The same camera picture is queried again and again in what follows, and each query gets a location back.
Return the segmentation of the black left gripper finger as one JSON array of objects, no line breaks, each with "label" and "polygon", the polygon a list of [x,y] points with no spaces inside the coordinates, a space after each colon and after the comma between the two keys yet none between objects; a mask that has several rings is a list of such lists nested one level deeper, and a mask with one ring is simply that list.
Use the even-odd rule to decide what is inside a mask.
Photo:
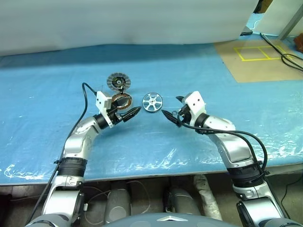
[{"label": "black left gripper finger", "polygon": [[129,98],[128,97],[120,97],[116,101],[117,108],[127,108],[129,106]]},{"label": "black left gripper finger", "polygon": [[122,121],[127,122],[128,120],[135,117],[141,110],[141,107],[134,107],[131,110],[127,111],[125,114],[122,115]]}]

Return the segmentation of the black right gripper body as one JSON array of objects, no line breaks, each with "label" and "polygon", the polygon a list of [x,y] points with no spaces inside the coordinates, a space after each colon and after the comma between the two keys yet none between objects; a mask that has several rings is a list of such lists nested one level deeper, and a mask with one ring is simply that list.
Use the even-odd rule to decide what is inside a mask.
[{"label": "black right gripper body", "polygon": [[193,113],[188,105],[184,105],[177,114],[178,124],[192,124]]}]

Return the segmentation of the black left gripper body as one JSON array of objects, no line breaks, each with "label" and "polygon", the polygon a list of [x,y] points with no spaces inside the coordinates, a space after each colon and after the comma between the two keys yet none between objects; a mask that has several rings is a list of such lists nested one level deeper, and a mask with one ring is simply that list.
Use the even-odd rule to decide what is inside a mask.
[{"label": "black left gripper body", "polygon": [[107,110],[107,124],[116,125],[122,121],[122,116],[118,113],[118,108],[115,104],[111,104],[110,109]]}]

